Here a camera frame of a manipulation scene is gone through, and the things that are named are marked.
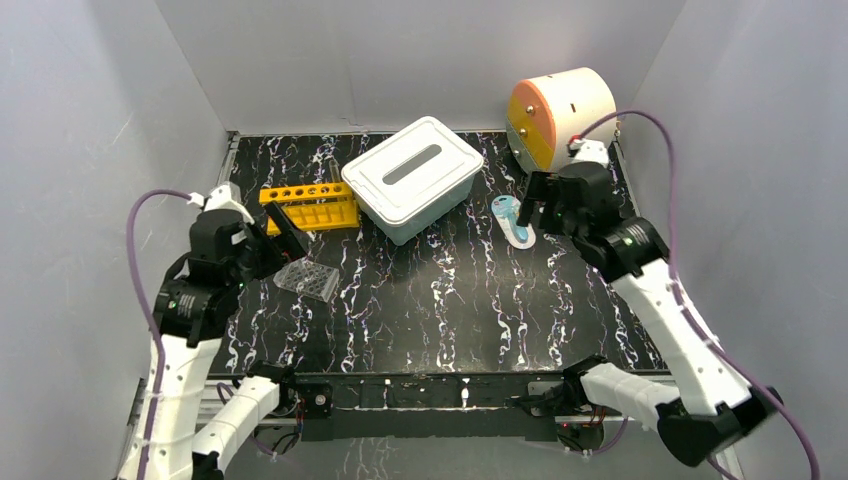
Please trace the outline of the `clear plastic well rack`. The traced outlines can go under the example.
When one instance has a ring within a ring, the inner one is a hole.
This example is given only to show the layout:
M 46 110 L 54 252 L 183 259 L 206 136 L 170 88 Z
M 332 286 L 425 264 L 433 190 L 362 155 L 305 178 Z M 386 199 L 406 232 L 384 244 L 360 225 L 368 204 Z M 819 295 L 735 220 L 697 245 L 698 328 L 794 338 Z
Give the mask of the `clear plastic well rack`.
M 339 280 L 337 268 L 307 258 L 289 263 L 273 277 L 277 287 L 324 303 L 329 303 L 334 296 Z

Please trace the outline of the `yellow test tube rack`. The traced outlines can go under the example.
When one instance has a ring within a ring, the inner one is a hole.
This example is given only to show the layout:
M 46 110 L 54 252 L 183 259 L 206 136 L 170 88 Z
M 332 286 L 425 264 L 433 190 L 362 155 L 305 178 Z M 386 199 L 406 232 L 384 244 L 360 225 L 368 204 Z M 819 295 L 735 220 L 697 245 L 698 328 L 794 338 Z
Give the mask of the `yellow test tube rack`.
M 301 231 L 324 231 L 360 226 L 360 213 L 344 182 L 263 188 L 259 203 L 278 204 Z

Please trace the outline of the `amber glass test tube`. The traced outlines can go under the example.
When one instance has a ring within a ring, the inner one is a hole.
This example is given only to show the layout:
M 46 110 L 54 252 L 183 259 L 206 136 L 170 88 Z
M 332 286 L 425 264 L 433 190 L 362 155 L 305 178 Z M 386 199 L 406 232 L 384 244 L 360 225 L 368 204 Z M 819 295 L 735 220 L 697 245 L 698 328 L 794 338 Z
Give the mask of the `amber glass test tube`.
M 331 159 L 329 161 L 329 169 L 330 169 L 332 182 L 333 183 L 341 183 L 342 182 L 341 168 L 340 168 L 338 161 L 335 160 L 335 159 Z

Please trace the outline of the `teal plastic bin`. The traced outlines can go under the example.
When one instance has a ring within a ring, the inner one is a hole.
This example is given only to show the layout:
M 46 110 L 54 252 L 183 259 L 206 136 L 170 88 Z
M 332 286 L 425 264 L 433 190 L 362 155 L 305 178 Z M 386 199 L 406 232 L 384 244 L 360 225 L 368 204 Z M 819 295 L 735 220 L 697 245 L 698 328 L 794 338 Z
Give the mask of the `teal plastic bin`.
M 411 186 L 377 187 L 351 169 L 342 172 L 360 209 L 395 245 L 403 245 L 464 202 L 480 168 L 441 180 L 415 180 Z

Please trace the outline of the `white plastic bin lid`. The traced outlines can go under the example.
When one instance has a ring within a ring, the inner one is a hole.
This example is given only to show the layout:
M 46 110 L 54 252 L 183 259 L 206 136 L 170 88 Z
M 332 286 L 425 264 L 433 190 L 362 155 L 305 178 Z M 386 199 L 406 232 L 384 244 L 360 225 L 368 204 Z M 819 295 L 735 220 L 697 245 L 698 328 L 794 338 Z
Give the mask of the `white plastic bin lid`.
M 424 116 L 348 162 L 351 169 L 377 187 L 411 186 L 415 180 L 441 180 L 482 168 L 483 156 L 444 123 Z

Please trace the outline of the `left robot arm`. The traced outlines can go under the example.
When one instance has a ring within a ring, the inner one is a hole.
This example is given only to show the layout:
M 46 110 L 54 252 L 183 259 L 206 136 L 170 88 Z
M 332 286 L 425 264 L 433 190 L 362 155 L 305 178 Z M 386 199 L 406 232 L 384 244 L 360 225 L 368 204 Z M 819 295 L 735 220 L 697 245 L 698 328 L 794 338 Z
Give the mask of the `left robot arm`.
M 197 426 L 211 364 L 243 287 L 305 257 L 298 228 L 283 210 L 264 208 L 269 236 L 230 208 L 201 212 L 189 249 L 156 295 L 151 317 L 151 378 L 120 479 L 222 479 L 234 455 L 268 414 L 286 416 L 299 400 L 289 367 L 259 362 L 223 407 Z

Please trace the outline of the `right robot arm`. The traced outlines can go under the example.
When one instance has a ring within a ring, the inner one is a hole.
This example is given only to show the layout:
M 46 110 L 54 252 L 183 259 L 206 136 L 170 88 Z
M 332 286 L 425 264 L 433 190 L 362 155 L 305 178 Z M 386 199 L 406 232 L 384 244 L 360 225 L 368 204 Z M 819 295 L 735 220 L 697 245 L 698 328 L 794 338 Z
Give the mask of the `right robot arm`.
M 580 162 L 557 173 L 532 173 L 517 222 L 527 226 L 533 218 L 543 232 L 568 238 L 625 301 L 674 379 L 657 383 L 593 355 L 564 370 L 553 393 L 563 407 L 577 414 L 607 407 L 633 418 L 689 467 L 775 413 L 768 396 L 717 354 L 717 339 L 672 279 L 667 245 L 647 219 L 621 213 L 606 167 Z

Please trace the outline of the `blue tool in blister pack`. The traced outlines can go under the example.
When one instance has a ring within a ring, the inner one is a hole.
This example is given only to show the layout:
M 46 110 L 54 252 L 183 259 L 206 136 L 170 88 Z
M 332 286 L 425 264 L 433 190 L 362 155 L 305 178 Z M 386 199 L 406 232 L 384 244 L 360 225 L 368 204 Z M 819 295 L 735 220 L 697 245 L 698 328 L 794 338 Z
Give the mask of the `blue tool in blister pack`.
M 499 195 L 491 202 L 491 211 L 507 242 L 519 250 L 532 248 L 536 235 L 531 226 L 517 224 L 521 202 L 511 195 Z

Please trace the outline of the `white cylindrical drawer cabinet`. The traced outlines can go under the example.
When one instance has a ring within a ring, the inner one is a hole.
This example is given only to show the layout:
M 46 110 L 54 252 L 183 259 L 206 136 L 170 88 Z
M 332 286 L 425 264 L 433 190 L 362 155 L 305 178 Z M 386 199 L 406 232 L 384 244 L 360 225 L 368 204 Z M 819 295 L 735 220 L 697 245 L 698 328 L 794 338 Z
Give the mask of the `white cylindrical drawer cabinet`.
M 508 144 L 524 172 L 556 172 L 570 161 L 572 137 L 611 143 L 617 129 L 615 119 L 588 134 L 584 130 L 616 110 L 609 86 L 591 68 L 523 79 L 513 87 L 507 102 Z

